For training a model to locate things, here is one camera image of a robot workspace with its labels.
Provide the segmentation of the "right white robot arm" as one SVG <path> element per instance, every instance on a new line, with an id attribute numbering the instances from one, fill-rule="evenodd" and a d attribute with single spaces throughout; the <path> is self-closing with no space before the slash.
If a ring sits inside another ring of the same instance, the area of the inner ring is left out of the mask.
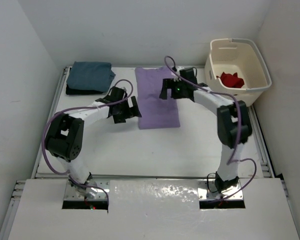
<path id="1" fill-rule="evenodd" d="M 217 136 L 222 149 L 214 185 L 218 193 L 237 185 L 239 157 L 252 135 L 246 103 L 227 93 L 212 91 L 205 83 L 198 83 L 192 68 L 180 69 L 175 78 L 163 79 L 159 98 L 166 100 L 168 91 L 172 99 L 189 99 L 216 116 Z"/>

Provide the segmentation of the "red shirt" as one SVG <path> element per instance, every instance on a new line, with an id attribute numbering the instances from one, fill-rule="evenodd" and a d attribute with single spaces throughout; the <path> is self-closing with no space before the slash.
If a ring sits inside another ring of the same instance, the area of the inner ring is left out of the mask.
<path id="1" fill-rule="evenodd" d="M 244 80 L 238 76 L 238 73 L 234 74 L 223 72 L 219 77 L 222 84 L 228 88 L 242 88 L 245 84 Z"/>

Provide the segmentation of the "black t shirt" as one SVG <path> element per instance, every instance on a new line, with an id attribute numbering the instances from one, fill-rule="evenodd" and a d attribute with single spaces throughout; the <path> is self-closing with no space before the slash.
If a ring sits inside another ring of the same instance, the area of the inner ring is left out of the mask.
<path id="1" fill-rule="evenodd" d="M 73 89 L 66 85 L 65 94 L 68 96 L 104 95 L 107 91 Z"/>

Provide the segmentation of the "blue shirt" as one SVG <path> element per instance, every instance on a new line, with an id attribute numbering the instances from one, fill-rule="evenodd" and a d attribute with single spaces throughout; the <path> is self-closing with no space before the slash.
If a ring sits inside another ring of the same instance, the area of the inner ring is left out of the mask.
<path id="1" fill-rule="evenodd" d="M 75 61 L 66 83 L 73 90 L 105 93 L 110 89 L 115 76 L 109 62 Z"/>

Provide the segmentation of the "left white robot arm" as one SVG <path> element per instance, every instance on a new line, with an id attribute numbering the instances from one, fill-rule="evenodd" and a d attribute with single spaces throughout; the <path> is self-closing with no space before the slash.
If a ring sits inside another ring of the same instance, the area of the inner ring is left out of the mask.
<path id="1" fill-rule="evenodd" d="M 61 163 L 64 174 L 77 189 L 96 189 L 97 185 L 92 183 L 92 175 L 80 157 L 85 128 L 103 119 L 113 118 L 115 124 L 121 124 L 141 116 L 137 98 L 114 86 L 105 97 L 88 106 L 56 113 L 46 130 L 43 148 Z"/>

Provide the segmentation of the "lilac cloth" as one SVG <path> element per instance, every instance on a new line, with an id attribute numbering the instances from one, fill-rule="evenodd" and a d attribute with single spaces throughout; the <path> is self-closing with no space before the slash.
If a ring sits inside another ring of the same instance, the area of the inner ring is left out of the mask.
<path id="1" fill-rule="evenodd" d="M 173 77 L 166 67 L 135 69 L 137 83 L 137 103 L 141 113 L 138 127 L 141 130 L 179 128 L 179 110 L 173 98 L 161 99 L 164 79 Z"/>

